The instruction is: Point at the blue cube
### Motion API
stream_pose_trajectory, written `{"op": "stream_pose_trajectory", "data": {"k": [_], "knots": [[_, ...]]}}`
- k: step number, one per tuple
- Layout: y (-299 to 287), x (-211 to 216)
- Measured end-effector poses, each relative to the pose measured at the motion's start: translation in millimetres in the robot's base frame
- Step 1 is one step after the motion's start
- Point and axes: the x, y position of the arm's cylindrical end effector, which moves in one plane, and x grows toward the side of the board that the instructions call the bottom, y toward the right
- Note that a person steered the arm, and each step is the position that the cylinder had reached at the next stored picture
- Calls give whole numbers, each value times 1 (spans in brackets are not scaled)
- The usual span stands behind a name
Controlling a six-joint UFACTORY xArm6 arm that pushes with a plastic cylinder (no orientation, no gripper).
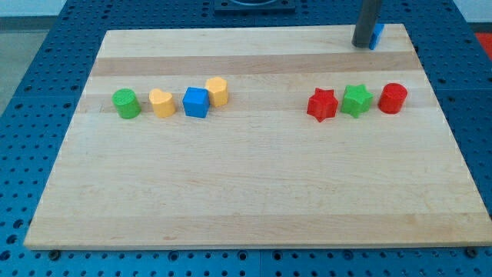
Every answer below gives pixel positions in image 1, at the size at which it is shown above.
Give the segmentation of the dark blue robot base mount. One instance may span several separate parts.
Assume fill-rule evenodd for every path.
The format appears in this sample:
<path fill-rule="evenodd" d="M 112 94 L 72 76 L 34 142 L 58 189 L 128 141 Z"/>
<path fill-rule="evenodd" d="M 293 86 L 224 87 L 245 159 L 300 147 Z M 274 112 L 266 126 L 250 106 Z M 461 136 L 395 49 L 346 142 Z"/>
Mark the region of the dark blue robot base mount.
<path fill-rule="evenodd" d="M 295 0 L 214 0 L 215 14 L 294 12 L 295 8 Z"/>

